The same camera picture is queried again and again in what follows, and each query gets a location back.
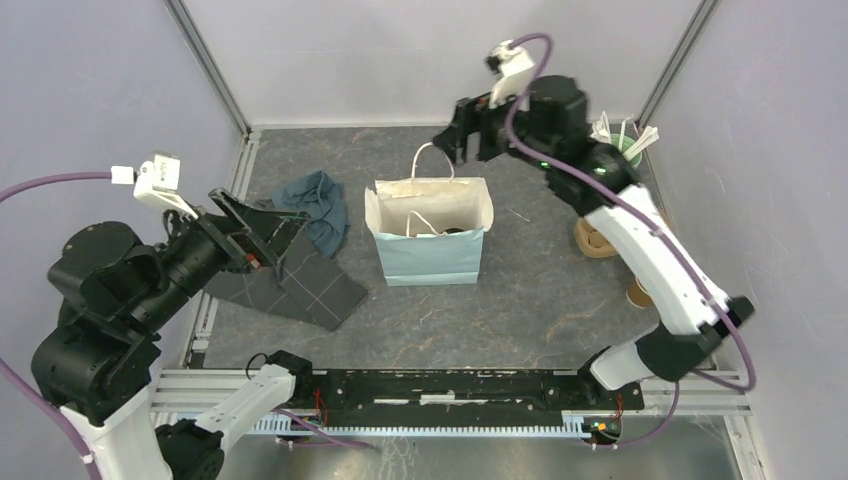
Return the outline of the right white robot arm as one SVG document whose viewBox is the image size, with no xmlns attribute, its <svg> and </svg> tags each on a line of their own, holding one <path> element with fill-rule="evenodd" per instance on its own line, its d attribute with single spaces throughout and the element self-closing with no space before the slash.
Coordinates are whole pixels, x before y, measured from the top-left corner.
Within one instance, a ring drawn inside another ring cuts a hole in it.
<svg viewBox="0 0 848 480">
<path fill-rule="evenodd" d="M 516 98 L 493 107 L 491 98 L 458 100 L 434 145 L 460 165 L 476 134 L 477 160 L 508 154 L 543 170 L 548 188 L 612 245 L 660 315 L 653 330 L 602 350 L 581 368 L 577 392 L 585 405 L 602 408 L 618 389 L 645 378 L 678 381 L 726 338 L 741 339 L 751 301 L 729 296 L 697 267 L 623 154 L 591 138 L 588 97 L 575 79 L 533 81 L 525 108 Z"/>
</svg>

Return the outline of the light blue paper bag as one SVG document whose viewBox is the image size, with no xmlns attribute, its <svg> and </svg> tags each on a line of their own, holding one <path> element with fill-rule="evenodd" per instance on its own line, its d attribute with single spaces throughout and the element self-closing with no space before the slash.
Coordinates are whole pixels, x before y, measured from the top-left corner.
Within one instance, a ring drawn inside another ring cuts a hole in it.
<svg viewBox="0 0 848 480">
<path fill-rule="evenodd" d="M 478 281 L 484 235 L 494 207 L 482 177 L 417 174 L 421 145 L 405 179 L 377 180 L 364 192 L 365 221 L 390 287 L 468 285 Z M 448 228 L 462 233 L 444 235 Z"/>
</svg>

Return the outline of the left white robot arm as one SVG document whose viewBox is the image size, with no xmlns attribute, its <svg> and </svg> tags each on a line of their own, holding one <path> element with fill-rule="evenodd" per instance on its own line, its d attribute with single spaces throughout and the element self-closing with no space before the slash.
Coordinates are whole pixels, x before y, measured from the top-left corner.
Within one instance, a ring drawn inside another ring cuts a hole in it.
<svg viewBox="0 0 848 480">
<path fill-rule="evenodd" d="M 83 442 L 99 479 L 214 479 L 236 442 L 273 408 L 306 405 L 311 363 L 278 351 L 199 416 L 155 426 L 150 369 L 160 329 L 218 273 L 281 265 L 308 218 L 251 207 L 228 191 L 217 213 L 187 207 L 169 239 L 147 245 L 126 224 L 76 233 L 49 269 L 62 294 L 56 329 L 31 370 L 42 397 Z"/>
</svg>

